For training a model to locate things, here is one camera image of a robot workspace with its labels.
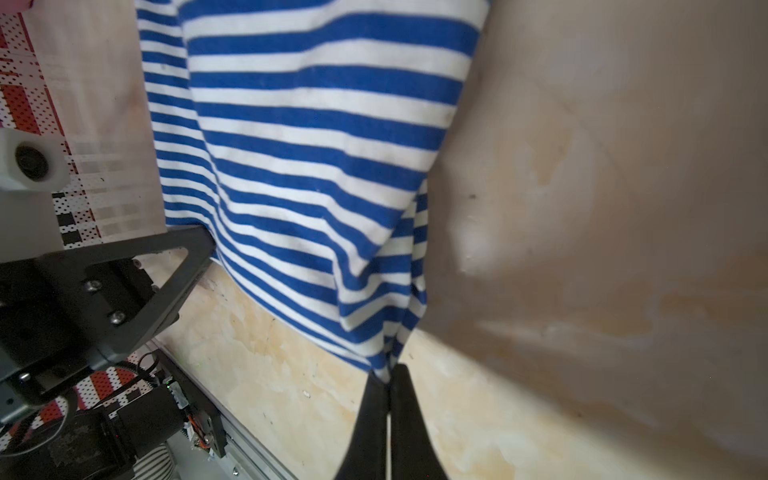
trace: beige marble surface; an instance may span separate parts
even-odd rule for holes
[[[93,48],[137,51],[130,3],[25,18],[36,44],[56,5],[88,6],[59,41],[100,22],[120,37]],[[494,2],[403,355],[451,478],[768,475],[766,21],[760,0]],[[160,341],[297,477],[333,477],[362,372],[218,266]]]

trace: striped shirt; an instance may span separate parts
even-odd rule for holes
[[[169,225],[384,380],[426,308],[426,174],[487,0],[135,0]]]

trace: screw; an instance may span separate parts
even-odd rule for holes
[[[109,316],[109,323],[112,325],[120,325],[125,321],[125,313],[121,312],[120,310],[116,310],[112,312],[112,314]]]
[[[101,290],[101,282],[98,280],[88,280],[83,283],[83,287],[85,287],[85,291],[88,293],[96,293]]]

